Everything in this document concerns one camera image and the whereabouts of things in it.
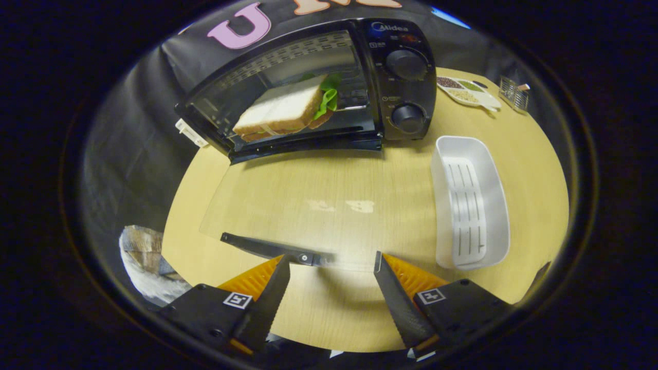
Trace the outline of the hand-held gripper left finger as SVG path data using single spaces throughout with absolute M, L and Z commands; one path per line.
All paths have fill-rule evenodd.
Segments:
M 212 349 L 252 356 L 265 347 L 290 279 L 280 255 L 214 287 L 198 284 L 159 310 L 172 325 Z

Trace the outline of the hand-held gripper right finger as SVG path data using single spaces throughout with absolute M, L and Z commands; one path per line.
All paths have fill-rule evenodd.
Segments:
M 474 340 L 515 308 L 469 279 L 449 283 L 381 251 L 373 274 L 405 347 L 414 355 Z

